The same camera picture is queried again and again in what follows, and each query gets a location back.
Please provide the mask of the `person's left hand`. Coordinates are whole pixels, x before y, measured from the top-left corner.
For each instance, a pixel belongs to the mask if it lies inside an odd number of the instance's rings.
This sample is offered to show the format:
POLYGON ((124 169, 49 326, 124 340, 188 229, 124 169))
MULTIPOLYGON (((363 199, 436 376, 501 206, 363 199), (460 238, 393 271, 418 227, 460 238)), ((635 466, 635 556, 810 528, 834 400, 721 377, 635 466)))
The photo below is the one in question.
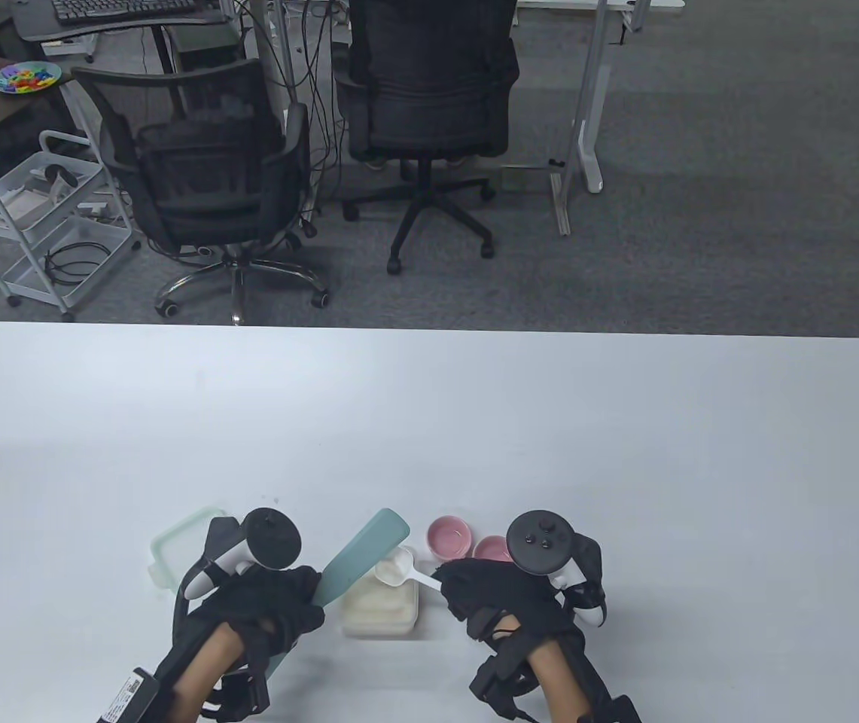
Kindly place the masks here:
POLYGON ((264 667, 324 623, 324 609, 313 602, 320 581, 320 572, 309 566, 281 571, 253 566, 230 576, 175 623, 173 643, 195 653, 226 624, 241 640, 243 660, 251 668, 264 667))

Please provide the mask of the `person's right hand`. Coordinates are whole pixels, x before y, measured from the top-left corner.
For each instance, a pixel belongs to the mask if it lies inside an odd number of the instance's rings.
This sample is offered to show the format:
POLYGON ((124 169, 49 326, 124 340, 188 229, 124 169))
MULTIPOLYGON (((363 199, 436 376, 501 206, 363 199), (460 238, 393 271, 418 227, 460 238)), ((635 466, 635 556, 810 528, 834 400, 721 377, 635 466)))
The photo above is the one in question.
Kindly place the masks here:
POLYGON ((512 563, 464 558, 443 563, 432 578, 440 582, 452 615, 466 623, 468 636, 493 651, 523 633, 585 652, 585 636, 546 576, 530 575, 512 563))

